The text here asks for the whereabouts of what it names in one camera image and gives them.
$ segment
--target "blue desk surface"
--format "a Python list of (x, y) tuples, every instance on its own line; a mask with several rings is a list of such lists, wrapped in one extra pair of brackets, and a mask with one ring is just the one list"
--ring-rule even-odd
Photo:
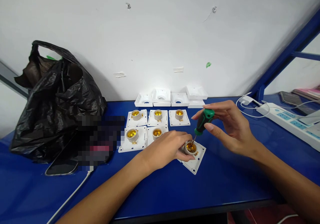
[[(209, 98), (205, 103), (227, 99), (236, 101), (238, 98)], [(278, 95), (266, 95), (264, 100), (285, 105), (280, 102)], [(128, 111), (134, 109), (136, 108), (133, 101), (109, 102), (106, 114), (127, 116)], [(190, 118), (199, 110), (186, 109)], [(253, 110), (245, 111), (248, 114), (260, 115)], [(319, 152), (267, 118), (247, 118), (254, 136), (259, 141), (284, 162), (320, 185)], [(219, 120), (214, 120), (213, 123), (223, 128)], [(193, 134), (195, 125), (196, 121), (191, 120), (191, 126), (169, 127), (169, 130)], [(12, 134), (2, 139), (0, 143), (0, 222), (46, 223), (82, 182), (86, 172), (77, 171), (69, 176), (47, 177), (44, 172), (48, 165), (34, 164), (29, 159), (8, 152), (7, 146), (11, 139)], [(197, 175), (193, 175), (177, 160), (172, 161), (144, 179), (124, 202), (115, 218), (140, 217), (281, 198), (279, 192), (251, 159), (231, 153), (208, 132), (199, 136), (197, 142), (207, 148)], [(100, 165), (92, 173), (67, 204), (63, 213), (108, 180), (137, 153), (138, 151), (127, 153), (116, 151), (108, 164)], [(188, 197), (185, 195), (186, 183), (196, 187), (195, 195)]]

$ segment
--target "tape residue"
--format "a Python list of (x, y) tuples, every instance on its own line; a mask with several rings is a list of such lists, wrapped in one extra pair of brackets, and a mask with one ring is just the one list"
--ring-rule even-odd
[(126, 77), (126, 74), (123, 72), (113, 73), (116, 78)]
[(173, 68), (173, 72), (183, 72), (184, 67)]

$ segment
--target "hand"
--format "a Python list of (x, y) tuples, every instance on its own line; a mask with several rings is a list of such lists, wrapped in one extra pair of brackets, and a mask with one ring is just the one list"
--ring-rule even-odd
[(137, 156), (142, 158), (150, 172), (163, 168), (174, 159), (185, 162), (194, 160), (193, 156), (186, 155), (179, 150), (185, 142), (191, 140), (192, 136), (186, 132), (169, 131), (156, 139)]
[[(203, 107), (215, 111), (214, 119), (219, 119), (223, 122), (227, 134), (211, 123), (206, 123), (204, 125), (205, 128), (233, 153), (254, 159), (256, 158), (257, 152), (261, 150), (261, 148), (265, 148), (264, 145), (253, 136), (248, 120), (242, 115), (233, 101), (227, 100), (207, 104)], [(198, 111), (192, 119), (197, 120), (202, 111), (203, 109)]]

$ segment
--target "white wall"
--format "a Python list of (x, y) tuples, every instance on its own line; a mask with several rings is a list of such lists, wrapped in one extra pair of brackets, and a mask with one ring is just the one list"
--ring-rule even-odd
[[(320, 35), (303, 50), (320, 54)], [(313, 88), (320, 85), (320, 61), (295, 58), (265, 89), (266, 94), (282, 91), (291, 92), (295, 88)]]
[[(216, 13), (203, 22), (213, 6)], [(319, 6), (320, 0), (0, 0), (0, 60), (21, 73), (37, 39), (70, 50), (107, 100), (133, 100), (153, 87), (178, 92), (187, 84), (204, 86), (209, 96), (238, 95)], [(181, 66), (184, 73), (173, 73)], [(115, 78), (119, 71), (127, 77)]]
[(16, 128), (27, 100), (0, 82), (0, 138)]

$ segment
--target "green screwdriver handle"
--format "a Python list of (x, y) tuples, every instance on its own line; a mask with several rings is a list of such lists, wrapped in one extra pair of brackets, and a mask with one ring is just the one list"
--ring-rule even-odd
[(205, 130), (204, 124), (212, 122), (214, 117), (214, 110), (204, 109), (201, 113), (201, 116), (198, 119), (197, 128), (194, 129), (194, 132), (197, 136), (201, 136)]

